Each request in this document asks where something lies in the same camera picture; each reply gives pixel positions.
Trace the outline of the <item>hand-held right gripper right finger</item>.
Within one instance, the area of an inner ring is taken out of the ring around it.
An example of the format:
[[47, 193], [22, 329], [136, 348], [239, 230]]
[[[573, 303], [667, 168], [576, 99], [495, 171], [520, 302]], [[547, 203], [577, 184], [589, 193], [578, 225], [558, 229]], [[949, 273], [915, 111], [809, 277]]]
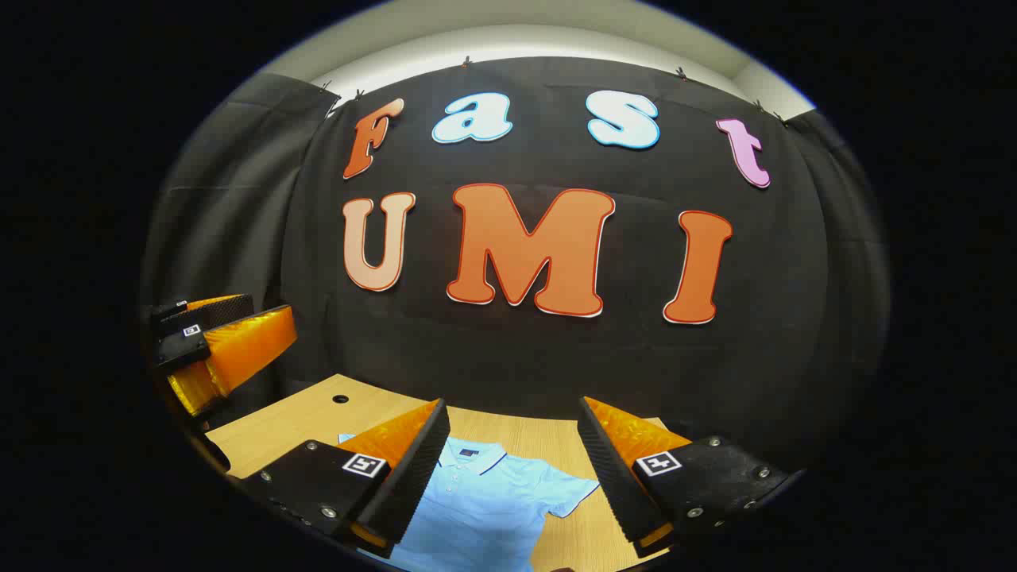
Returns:
[[798, 481], [726, 435], [669, 431], [589, 396], [580, 398], [578, 434], [640, 557], [737, 528]]

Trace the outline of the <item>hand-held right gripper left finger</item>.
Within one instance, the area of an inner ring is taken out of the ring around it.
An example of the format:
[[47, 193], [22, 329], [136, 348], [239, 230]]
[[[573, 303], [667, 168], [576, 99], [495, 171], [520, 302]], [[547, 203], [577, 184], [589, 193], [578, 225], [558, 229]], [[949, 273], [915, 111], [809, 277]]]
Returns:
[[342, 444], [308, 439], [239, 489], [273, 513], [349, 550], [388, 558], [418, 509], [450, 434], [432, 400]]

